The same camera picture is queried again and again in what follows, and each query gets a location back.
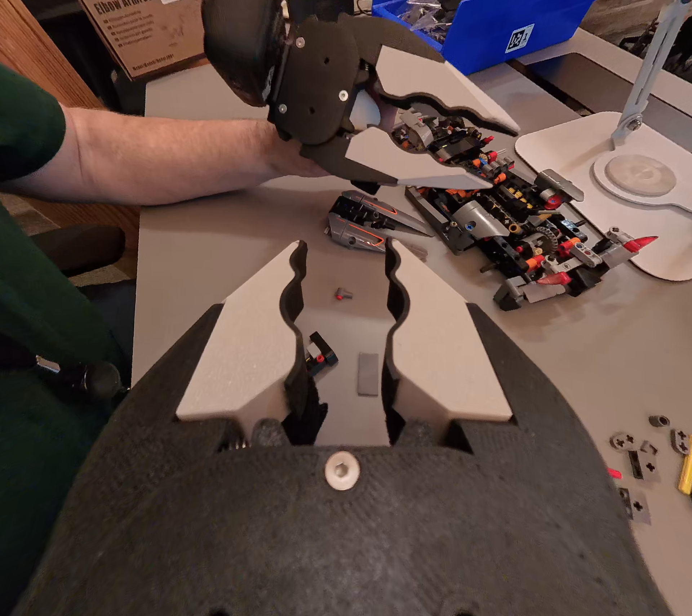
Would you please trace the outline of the scattered loose lego pieces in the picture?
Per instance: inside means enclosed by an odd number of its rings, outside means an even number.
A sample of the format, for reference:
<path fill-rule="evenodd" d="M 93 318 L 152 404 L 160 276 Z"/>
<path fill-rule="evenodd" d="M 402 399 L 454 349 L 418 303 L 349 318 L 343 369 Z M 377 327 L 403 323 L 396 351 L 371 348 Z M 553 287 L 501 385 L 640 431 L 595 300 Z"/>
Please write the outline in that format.
<path fill-rule="evenodd" d="M 670 417 L 663 414 L 647 416 L 650 427 L 665 434 L 672 452 L 679 457 L 679 471 L 675 478 L 675 489 L 691 503 L 691 428 L 673 425 Z M 614 432 L 609 439 L 610 447 L 624 456 L 629 466 L 632 482 L 653 484 L 661 482 L 660 453 L 662 448 L 646 437 L 635 436 L 628 430 Z M 616 484 L 618 496 L 624 506 L 629 522 L 652 525 L 651 508 L 644 488 L 625 485 L 623 472 L 609 468 L 610 478 Z"/>

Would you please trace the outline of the dark grey lego tile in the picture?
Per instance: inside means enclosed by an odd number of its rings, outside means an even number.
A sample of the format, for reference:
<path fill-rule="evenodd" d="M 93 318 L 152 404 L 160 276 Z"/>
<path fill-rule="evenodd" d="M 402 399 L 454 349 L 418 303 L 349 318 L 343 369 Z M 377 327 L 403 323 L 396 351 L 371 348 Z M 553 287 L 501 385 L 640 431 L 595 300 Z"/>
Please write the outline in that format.
<path fill-rule="evenodd" d="M 380 388 L 379 356 L 376 353 L 360 352 L 356 392 L 359 397 L 377 397 Z"/>

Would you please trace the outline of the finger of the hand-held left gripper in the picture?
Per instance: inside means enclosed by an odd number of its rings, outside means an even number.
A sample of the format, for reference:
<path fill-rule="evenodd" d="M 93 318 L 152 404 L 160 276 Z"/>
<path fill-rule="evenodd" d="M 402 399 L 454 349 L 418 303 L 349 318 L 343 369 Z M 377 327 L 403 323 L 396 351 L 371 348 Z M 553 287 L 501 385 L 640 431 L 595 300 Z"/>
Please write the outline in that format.
<path fill-rule="evenodd" d="M 401 107 L 431 107 L 439 115 L 461 116 L 510 136 L 520 127 L 497 102 L 446 61 L 383 46 L 376 61 L 381 93 Z"/>
<path fill-rule="evenodd" d="M 400 186 L 483 190 L 493 186 L 489 179 L 462 167 L 438 162 L 428 151 L 407 151 L 389 133 L 369 127 L 350 139 L 345 157 L 393 178 Z"/>

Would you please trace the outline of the blue plastic parts bin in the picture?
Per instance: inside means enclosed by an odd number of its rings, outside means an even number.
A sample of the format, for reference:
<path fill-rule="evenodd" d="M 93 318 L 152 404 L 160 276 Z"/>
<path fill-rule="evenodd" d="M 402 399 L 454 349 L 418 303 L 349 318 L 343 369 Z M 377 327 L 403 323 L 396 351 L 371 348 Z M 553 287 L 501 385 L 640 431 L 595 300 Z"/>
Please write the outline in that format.
<path fill-rule="evenodd" d="M 465 75 L 569 41 L 595 0 L 464 0 L 438 43 Z"/>

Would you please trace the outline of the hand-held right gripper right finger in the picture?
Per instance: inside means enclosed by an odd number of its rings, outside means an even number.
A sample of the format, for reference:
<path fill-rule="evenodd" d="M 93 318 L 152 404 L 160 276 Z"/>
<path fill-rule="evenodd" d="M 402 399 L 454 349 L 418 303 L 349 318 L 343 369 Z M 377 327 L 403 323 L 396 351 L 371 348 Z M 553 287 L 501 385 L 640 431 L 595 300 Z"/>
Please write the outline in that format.
<path fill-rule="evenodd" d="M 411 421 L 446 433 L 452 422 L 507 422 L 513 413 L 466 300 L 402 242 L 385 246 L 387 309 L 394 319 L 383 356 L 387 432 Z"/>

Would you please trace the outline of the clear plastic parts bags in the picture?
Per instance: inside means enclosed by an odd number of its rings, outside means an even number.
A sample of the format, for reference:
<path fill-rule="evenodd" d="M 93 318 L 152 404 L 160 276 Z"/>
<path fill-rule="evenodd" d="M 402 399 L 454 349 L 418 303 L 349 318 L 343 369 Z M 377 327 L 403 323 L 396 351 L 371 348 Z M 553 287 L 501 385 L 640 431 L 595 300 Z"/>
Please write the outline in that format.
<path fill-rule="evenodd" d="M 433 41 L 443 44 L 462 0 L 407 0 L 396 15 Z"/>

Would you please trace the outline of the white book stand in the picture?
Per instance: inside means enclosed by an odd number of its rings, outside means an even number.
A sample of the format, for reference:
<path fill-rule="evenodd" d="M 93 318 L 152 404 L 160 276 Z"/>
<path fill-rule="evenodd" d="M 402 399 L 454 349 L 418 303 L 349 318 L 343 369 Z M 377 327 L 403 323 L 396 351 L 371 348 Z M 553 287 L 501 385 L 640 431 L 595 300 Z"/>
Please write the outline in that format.
<path fill-rule="evenodd" d="M 691 280 L 691 152 L 644 122 L 655 79 L 691 0 L 670 0 L 619 115 L 598 112 L 524 135 L 516 153 L 533 169 L 557 169 L 584 192 L 574 207 L 598 231 L 657 236 L 633 262 L 665 281 Z"/>

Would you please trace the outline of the person's left forearm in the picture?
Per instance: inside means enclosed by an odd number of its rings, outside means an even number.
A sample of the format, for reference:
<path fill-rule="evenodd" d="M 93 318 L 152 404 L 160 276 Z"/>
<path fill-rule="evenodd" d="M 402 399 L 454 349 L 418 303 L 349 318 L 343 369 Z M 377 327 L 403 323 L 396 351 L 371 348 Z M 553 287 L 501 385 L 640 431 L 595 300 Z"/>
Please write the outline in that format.
<path fill-rule="evenodd" d="M 33 173 L 1 192 L 50 202 L 167 205 L 250 187 L 277 173 L 258 120 L 140 118 L 63 107 L 65 136 Z"/>

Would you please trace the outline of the black equipment case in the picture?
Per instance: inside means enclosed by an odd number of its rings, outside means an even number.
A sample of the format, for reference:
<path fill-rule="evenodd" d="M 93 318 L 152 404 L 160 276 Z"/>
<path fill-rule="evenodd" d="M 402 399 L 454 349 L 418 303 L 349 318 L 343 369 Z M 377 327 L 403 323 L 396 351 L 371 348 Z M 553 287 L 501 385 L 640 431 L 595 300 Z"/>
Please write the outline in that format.
<path fill-rule="evenodd" d="M 355 0 L 283 0 L 284 16 L 295 24 L 310 17 L 336 22 L 340 15 L 355 14 Z"/>

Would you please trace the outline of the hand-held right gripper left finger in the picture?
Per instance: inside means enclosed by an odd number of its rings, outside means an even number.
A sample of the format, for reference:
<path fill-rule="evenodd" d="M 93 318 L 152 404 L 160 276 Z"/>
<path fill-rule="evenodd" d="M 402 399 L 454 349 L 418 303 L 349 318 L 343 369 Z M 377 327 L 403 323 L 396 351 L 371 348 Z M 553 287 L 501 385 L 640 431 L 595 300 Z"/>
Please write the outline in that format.
<path fill-rule="evenodd" d="M 224 300 L 179 420 L 224 418 L 252 429 L 263 419 L 303 416 L 307 367 L 296 319 L 306 265 L 307 244 L 296 240 Z"/>

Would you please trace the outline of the person's left hand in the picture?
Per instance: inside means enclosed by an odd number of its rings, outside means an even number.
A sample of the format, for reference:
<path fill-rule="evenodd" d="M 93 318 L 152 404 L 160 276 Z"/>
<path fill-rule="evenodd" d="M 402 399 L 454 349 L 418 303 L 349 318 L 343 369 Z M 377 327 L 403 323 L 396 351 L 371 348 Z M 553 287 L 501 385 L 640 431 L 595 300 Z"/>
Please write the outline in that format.
<path fill-rule="evenodd" d="M 329 173 L 314 161 L 300 154 L 301 145 L 296 140 L 284 141 L 275 129 L 269 128 L 262 139 L 264 169 L 270 179 L 285 176 L 301 178 L 325 178 Z"/>

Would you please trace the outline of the black lego subassembly red pins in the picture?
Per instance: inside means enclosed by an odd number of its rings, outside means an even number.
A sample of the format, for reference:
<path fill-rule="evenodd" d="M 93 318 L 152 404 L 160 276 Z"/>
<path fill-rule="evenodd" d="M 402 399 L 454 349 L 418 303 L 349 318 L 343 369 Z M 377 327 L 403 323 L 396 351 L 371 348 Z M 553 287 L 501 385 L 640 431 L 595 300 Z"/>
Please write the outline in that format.
<path fill-rule="evenodd" d="M 309 335 L 305 347 L 305 363 L 310 378 L 315 378 L 324 369 L 332 368 L 339 363 L 336 353 L 317 331 Z"/>

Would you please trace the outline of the partly built lego car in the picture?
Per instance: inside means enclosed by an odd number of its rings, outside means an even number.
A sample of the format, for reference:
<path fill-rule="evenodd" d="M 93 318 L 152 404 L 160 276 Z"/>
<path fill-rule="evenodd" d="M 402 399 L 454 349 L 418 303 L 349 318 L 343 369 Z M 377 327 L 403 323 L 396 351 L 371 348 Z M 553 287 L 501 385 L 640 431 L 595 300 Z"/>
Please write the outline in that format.
<path fill-rule="evenodd" d="M 527 181 L 514 172 L 512 157 L 487 149 L 492 136 L 483 137 L 461 117 L 425 116 L 412 109 L 400 117 L 392 136 L 405 151 L 428 153 L 491 184 L 473 190 L 407 187 L 405 196 L 454 255 L 476 247 L 488 260 L 480 272 L 503 275 L 493 298 L 503 311 L 562 294 L 580 296 L 657 240 L 611 227 L 590 247 L 581 231 L 584 222 L 559 211 L 584 199 L 571 181 L 550 169 Z"/>

